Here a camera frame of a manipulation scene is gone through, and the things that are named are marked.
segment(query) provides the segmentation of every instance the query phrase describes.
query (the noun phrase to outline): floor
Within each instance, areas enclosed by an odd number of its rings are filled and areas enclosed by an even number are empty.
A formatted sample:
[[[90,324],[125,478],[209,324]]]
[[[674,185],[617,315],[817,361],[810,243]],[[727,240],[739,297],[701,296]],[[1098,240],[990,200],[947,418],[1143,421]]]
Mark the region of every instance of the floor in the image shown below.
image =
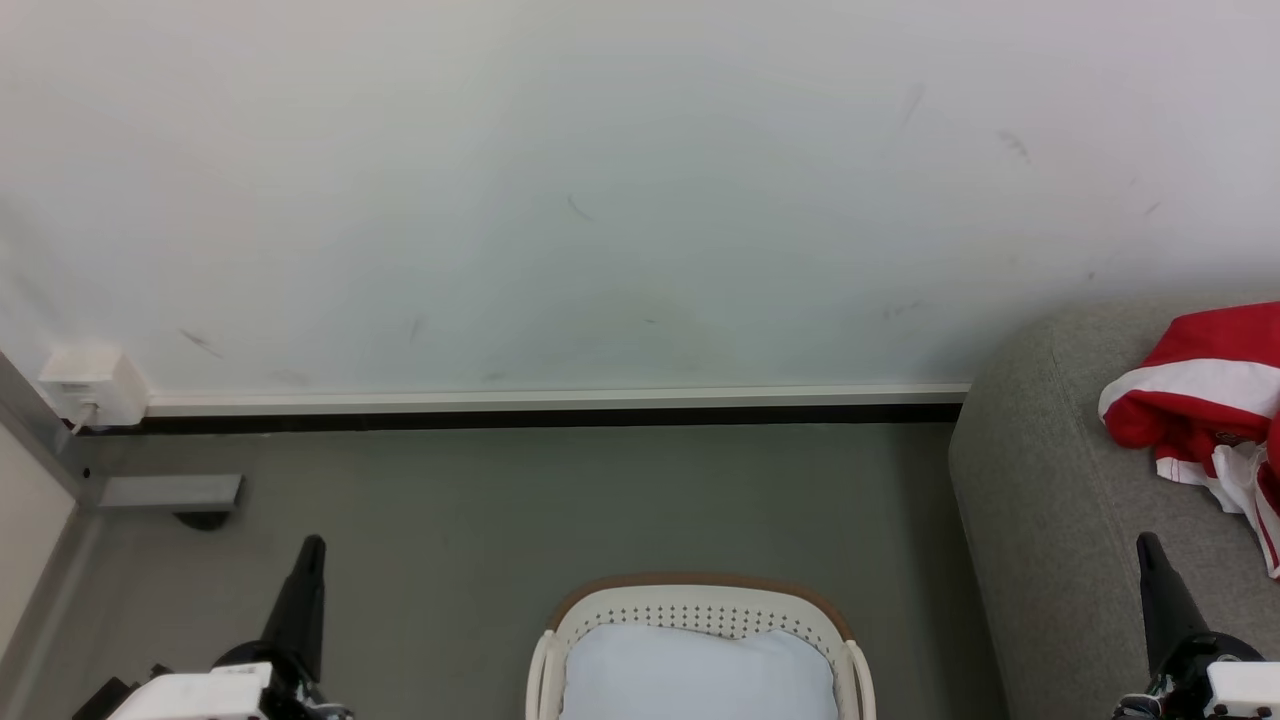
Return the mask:
[[[205,670],[261,632],[302,538],[328,541],[321,687],[361,717],[518,719],[576,585],[710,570],[845,614],[879,716],[1005,716],[946,470],[946,424],[544,428],[92,441],[109,470],[242,471],[214,533],[110,516],[29,717],[111,675]]]

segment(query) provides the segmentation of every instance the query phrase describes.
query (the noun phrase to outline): gray metal bar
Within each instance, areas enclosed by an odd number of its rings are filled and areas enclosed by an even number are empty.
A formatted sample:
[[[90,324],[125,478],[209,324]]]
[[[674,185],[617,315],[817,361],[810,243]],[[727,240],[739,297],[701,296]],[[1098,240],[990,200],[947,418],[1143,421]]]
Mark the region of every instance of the gray metal bar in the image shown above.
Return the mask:
[[[236,509],[243,475],[134,475],[106,480],[99,510],[212,512]]]
[[[91,459],[82,439],[67,429],[49,404],[31,387],[27,378],[0,354],[0,425],[4,425],[19,443],[46,470],[72,493],[81,506],[92,506],[90,483],[83,482],[93,473]]]

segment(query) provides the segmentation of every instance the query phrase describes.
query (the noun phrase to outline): cable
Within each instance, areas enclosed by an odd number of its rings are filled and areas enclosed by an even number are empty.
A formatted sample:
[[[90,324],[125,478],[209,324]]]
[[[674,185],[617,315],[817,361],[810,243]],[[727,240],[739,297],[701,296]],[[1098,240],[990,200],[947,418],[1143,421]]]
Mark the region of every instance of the cable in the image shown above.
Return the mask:
[[[73,436],[79,434],[84,425],[97,415],[97,402],[86,402],[81,409],[83,413],[81,413],[79,421],[72,428]]]

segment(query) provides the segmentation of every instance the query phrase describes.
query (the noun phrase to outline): white robot part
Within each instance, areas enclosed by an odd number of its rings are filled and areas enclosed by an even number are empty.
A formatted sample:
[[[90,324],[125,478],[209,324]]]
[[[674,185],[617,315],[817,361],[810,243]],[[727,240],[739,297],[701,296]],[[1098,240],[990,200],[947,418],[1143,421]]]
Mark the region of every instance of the white robot part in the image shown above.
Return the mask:
[[[1211,662],[1206,716],[1270,717],[1280,712],[1280,662]]]
[[[133,691],[110,720],[261,720],[259,700],[270,683],[270,662],[160,675]]]

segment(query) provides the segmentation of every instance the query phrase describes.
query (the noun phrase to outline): laundry basket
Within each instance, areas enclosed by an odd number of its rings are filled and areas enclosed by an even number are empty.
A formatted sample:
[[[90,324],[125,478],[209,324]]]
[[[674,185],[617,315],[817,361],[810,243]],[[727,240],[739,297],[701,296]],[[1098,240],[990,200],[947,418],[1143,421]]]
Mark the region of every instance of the laundry basket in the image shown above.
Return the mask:
[[[525,720],[559,717],[570,650],[591,628],[607,624],[676,628],[722,638],[786,630],[827,657],[840,720],[876,720],[867,659],[829,602],[786,583],[696,573],[605,578],[564,598],[534,648]]]

